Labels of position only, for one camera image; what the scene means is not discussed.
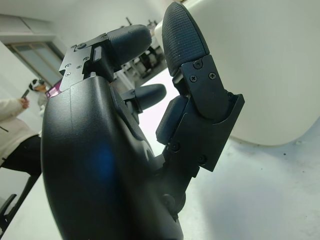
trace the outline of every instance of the window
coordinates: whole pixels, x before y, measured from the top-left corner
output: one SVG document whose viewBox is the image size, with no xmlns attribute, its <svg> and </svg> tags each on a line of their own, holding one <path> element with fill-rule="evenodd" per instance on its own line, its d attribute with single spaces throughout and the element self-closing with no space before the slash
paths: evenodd
<svg viewBox="0 0 320 240">
<path fill-rule="evenodd" d="M 27 68 L 49 86 L 53 86 L 62 78 L 59 72 L 62 60 L 46 43 L 14 43 L 7 45 L 7 47 Z"/>
</svg>

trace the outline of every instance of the white jacket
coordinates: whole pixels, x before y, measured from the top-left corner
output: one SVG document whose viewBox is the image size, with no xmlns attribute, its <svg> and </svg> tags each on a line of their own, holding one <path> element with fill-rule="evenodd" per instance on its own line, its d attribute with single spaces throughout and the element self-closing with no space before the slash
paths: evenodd
<svg viewBox="0 0 320 240">
<path fill-rule="evenodd" d="M 0 99 L 0 166 L 24 140 L 37 135 L 16 118 L 24 111 L 17 99 Z"/>
</svg>

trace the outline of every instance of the ceiling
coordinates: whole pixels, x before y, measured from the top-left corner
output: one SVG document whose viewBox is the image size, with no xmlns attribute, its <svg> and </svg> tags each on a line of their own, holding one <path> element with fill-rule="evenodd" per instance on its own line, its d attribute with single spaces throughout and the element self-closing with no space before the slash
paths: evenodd
<svg viewBox="0 0 320 240">
<path fill-rule="evenodd" d="M 53 21 L 80 0 L 0 0 L 0 14 Z"/>
</svg>

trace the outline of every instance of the robotic hand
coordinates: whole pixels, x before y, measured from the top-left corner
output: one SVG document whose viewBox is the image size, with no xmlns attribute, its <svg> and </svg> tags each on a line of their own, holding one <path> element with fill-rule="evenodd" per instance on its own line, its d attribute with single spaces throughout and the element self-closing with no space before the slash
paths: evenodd
<svg viewBox="0 0 320 240">
<path fill-rule="evenodd" d="M 119 95 L 113 73 L 151 43 L 142 25 L 71 47 L 58 95 L 43 118 L 41 159 L 48 201 L 66 240 L 182 240 L 178 213 L 199 167 L 213 171 L 244 105 L 224 89 L 191 15 L 172 3 L 163 46 L 173 99 L 156 131 L 154 156 L 138 114 L 166 94 L 162 85 Z"/>
</svg>

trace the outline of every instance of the black pants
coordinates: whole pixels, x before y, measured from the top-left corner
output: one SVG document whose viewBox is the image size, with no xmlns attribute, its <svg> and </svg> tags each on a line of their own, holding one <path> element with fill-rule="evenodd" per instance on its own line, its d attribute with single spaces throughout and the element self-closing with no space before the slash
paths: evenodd
<svg viewBox="0 0 320 240">
<path fill-rule="evenodd" d="M 26 172 L 31 176 L 40 176 L 41 158 L 40 158 L 41 138 L 32 136 L 24 140 L 7 157 L 1 168 Z"/>
</svg>

